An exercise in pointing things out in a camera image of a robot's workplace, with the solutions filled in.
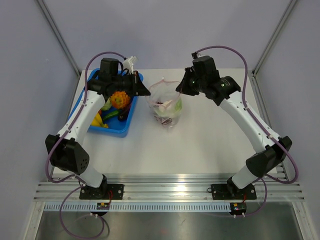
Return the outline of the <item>white green napa cabbage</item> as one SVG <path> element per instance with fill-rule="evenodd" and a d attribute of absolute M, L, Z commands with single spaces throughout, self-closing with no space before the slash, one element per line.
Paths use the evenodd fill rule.
<path fill-rule="evenodd" d="M 182 99 L 168 100 L 162 104 L 155 104 L 152 109 L 156 115 L 162 118 L 176 118 L 182 112 Z"/>

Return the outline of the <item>clear zip top bag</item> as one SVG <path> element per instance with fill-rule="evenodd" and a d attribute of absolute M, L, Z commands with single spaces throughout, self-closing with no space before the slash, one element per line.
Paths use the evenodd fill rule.
<path fill-rule="evenodd" d="M 149 87 L 150 95 L 146 97 L 153 117 L 168 132 L 179 122 L 183 109 L 181 93 L 176 91 L 179 84 L 162 77 Z"/>

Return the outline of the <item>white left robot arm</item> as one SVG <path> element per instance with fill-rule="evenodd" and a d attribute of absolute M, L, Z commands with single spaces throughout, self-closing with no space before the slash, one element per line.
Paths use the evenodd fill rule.
<path fill-rule="evenodd" d="M 135 56 L 119 62 L 114 58 L 103 58 L 98 76 L 84 79 L 84 92 L 75 111 L 66 124 L 55 135 L 48 135 L 45 145 L 48 151 L 46 164 L 70 173 L 90 187 L 97 199 L 108 194 L 107 178 L 91 164 L 90 156 L 82 144 L 91 123 L 108 99 L 116 92 L 125 92 L 129 97 L 149 96 L 138 71 L 134 70 Z"/>

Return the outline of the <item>round green cabbage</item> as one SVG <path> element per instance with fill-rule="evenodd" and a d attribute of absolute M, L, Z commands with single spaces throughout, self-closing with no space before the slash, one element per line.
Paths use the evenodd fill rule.
<path fill-rule="evenodd" d="M 112 107 L 112 103 L 111 103 L 110 99 L 108 99 L 107 102 L 102 106 L 102 108 L 100 110 L 103 112 L 108 111 L 111 107 Z"/>

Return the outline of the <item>purple grape bunch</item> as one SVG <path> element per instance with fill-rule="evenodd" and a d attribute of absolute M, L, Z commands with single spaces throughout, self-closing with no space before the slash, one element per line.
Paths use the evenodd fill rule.
<path fill-rule="evenodd" d="M 164 103 L 157 103 L 153 106 L 153 111 L 158 122 L 164 124 L 173 115 L 172 100 L 167 100 Z"/>

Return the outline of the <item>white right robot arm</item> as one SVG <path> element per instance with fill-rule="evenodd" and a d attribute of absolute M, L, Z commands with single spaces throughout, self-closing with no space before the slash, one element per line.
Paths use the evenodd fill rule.
<path fill-rule="evenodd" d="M 243 99 L 241 87 L 230 76 L 220 77 L 212 57 L 205 55 L 194 59 L 192 66 L 185 68 L 176 91 L 189 96 L 205 94 L 207 99 L 230 115 L 250 141 L 255 154 L 227 180 L 226 190 L 230 197 L 239 198 L 248 185 L 263 178 L 285 159 L 292 140 L 274 132 L 251 110 Z"/>

